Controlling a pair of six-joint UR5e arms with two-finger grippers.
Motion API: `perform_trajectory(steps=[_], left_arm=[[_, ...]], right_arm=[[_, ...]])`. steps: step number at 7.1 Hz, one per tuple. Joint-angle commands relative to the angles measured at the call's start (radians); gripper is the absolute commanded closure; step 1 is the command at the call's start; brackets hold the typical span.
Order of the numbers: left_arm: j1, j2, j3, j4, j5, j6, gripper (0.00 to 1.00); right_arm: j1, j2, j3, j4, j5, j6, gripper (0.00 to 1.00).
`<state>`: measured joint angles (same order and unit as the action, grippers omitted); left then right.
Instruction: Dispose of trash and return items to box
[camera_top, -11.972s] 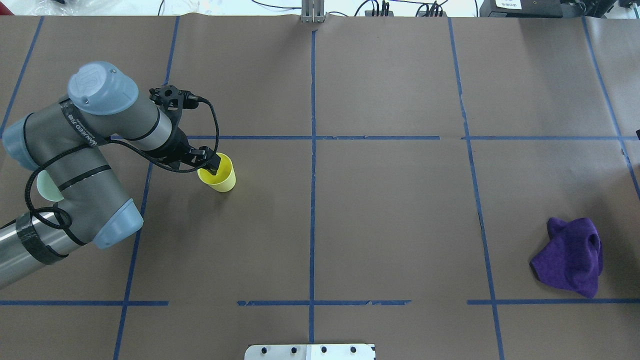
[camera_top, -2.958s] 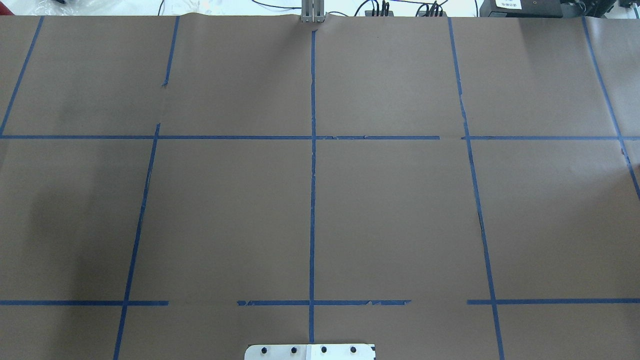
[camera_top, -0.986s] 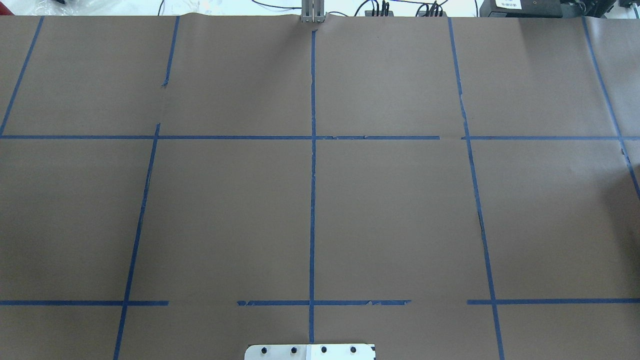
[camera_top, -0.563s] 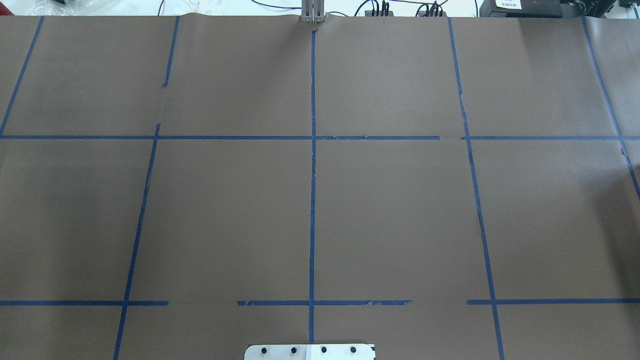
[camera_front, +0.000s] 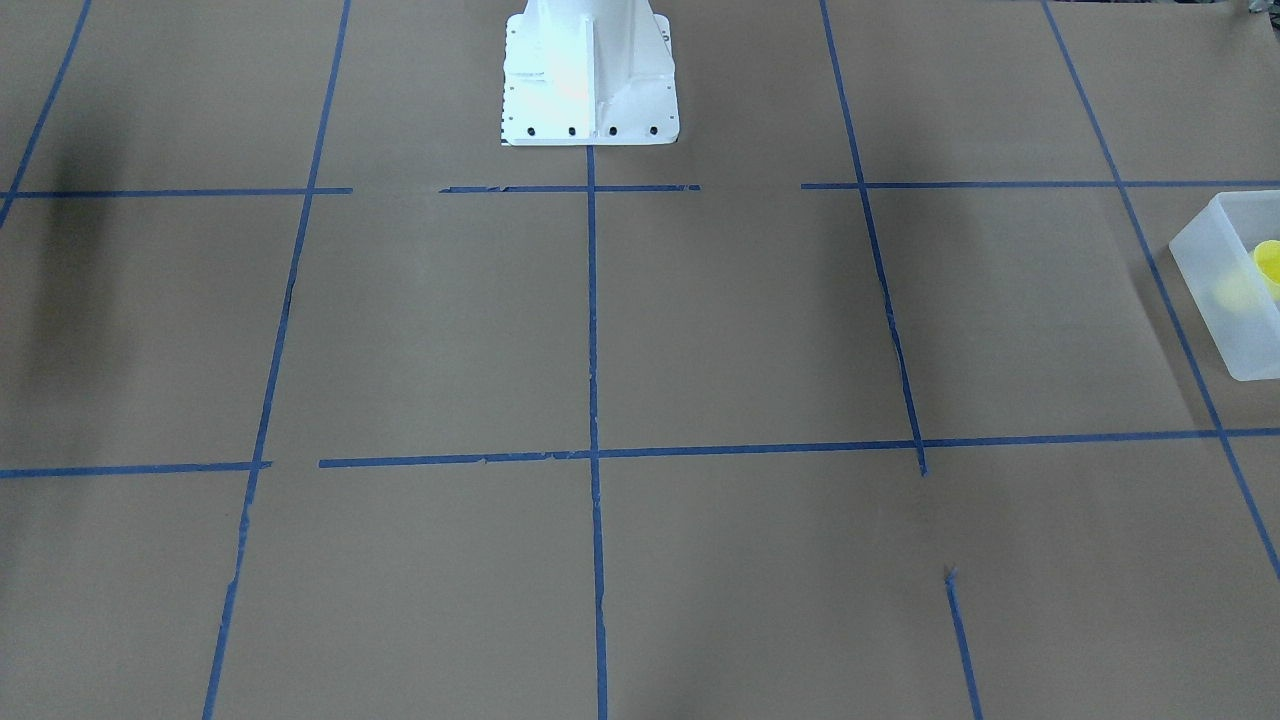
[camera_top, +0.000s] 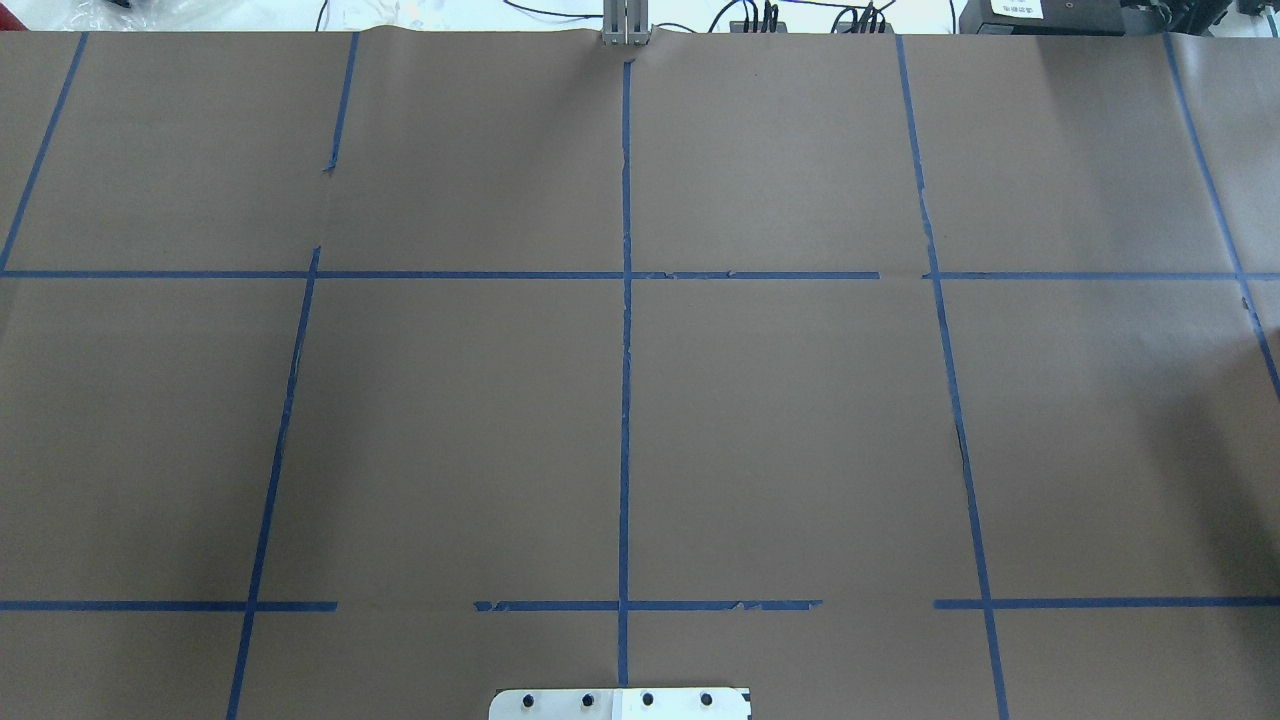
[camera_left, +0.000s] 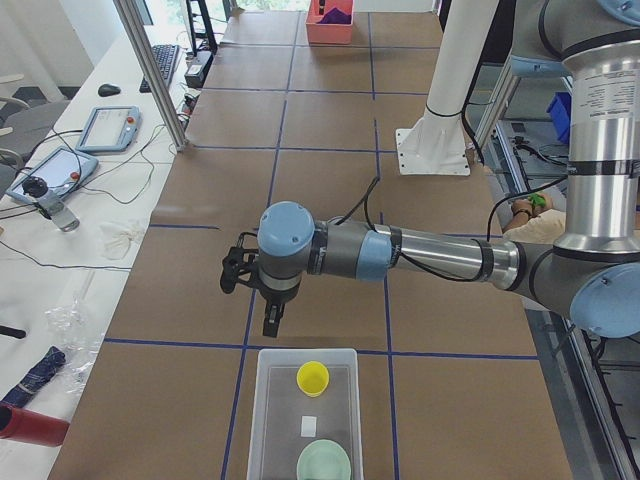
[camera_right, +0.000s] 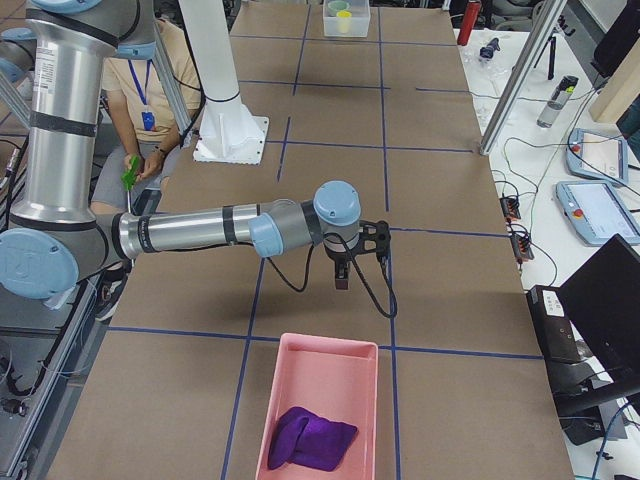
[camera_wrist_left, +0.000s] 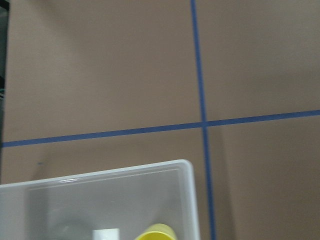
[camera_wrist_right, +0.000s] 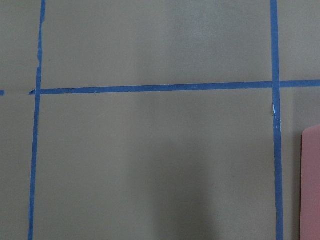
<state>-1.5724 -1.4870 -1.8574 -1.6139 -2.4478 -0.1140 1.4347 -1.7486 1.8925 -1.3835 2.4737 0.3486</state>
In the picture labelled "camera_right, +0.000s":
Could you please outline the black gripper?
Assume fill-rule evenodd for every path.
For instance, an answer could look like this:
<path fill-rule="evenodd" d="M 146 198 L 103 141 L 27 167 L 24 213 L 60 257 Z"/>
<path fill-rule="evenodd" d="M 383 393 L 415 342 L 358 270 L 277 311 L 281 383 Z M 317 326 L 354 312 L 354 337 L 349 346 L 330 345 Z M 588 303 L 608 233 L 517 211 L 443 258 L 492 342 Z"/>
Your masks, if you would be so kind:
<path fill-rule="evenodd" d="M 327 256 L 334 261 L 334 283 L 337 290 L 349 289 L 349 263 L 357 253 L 342 244 L 325 241 L 324 248 Z"/>

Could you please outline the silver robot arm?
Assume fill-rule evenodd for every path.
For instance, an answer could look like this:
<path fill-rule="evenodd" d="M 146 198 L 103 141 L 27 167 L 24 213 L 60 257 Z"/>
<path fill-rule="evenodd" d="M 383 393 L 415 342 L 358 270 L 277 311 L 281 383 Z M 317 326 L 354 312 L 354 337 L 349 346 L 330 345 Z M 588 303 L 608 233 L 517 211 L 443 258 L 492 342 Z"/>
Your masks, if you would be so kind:
<path fill-rule="evenodd" d="M 138 216 L 128 202 L 172 173 L 176 102 L 202 119 L 198 161 L 256 164 L 268 121 L 243 104 L 219 1 L 184 1 L 185 25 L 149 1 L 31 1 L 35 78 L 23 195 L 1 235 L 1 283 L 46 299 L 142 253 L 251 245 L 273 257 L 323 245 L 338 275 L 364 241 L 357 191 Z"/>

